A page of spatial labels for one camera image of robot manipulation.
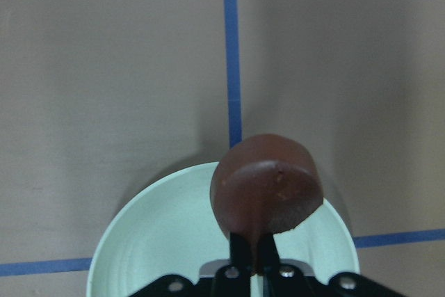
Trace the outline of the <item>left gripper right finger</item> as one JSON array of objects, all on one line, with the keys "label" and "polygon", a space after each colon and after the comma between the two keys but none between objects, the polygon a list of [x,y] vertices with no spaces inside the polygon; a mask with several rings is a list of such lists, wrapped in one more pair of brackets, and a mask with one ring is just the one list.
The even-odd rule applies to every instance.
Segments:
[{"label": "left gripper right finger", "polygon": [[332,276],[327,284],[295,262],[284,262],[272,234],[261,237],[261,265],[267,296],[401,296],[402,294],[353,272]]}]

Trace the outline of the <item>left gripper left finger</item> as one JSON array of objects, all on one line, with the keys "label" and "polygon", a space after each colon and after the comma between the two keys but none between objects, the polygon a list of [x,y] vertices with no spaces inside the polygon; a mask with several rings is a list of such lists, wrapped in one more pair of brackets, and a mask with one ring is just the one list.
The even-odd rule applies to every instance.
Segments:
[{"label": "left gripper left finger", "polygon": [[202,266],[212,271],[197,283],[177,274],[164,275],[133,293],[134,296],[250,296],[251,250],[240,235],[229,235],[229,260]]}]

